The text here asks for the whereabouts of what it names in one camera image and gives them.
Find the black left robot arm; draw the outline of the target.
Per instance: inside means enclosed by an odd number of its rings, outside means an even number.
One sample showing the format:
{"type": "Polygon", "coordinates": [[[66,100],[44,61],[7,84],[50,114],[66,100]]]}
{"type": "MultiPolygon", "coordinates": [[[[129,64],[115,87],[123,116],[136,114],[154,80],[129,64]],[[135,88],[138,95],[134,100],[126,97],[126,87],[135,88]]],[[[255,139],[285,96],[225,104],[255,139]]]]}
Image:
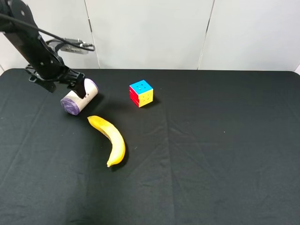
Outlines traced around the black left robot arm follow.
{"type": "Polygon", "coordinates": [[[25,70],[31,82],[49,92],[56,90],[57,83],[65,84],[79,98],[85,97],[85,75],[67,67],[58,50],[73,46],[94,51],[94,45],[61,38],[40,29],[29,6],[21,0],[0,2],[0,31],[28,62],[25,70]]]}

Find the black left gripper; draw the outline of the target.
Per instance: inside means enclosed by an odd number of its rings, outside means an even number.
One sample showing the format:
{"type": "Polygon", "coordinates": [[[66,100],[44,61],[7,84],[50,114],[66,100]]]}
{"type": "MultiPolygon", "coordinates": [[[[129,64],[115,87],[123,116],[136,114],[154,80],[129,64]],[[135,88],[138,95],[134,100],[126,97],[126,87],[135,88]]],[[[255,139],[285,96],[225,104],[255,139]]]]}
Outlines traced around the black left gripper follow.
{"type": "Polygon", "coordinates": [[[56,83],[65,84],[79,98],[86,96],[84,86],[85,75],[74,71],[67,66],[47,65],[41,66],[36,70],[33,66],[28,65],[25,71],[30,75],[29,81],[35,83],[47,91],[53,93],[56,90],[56,83]]]}

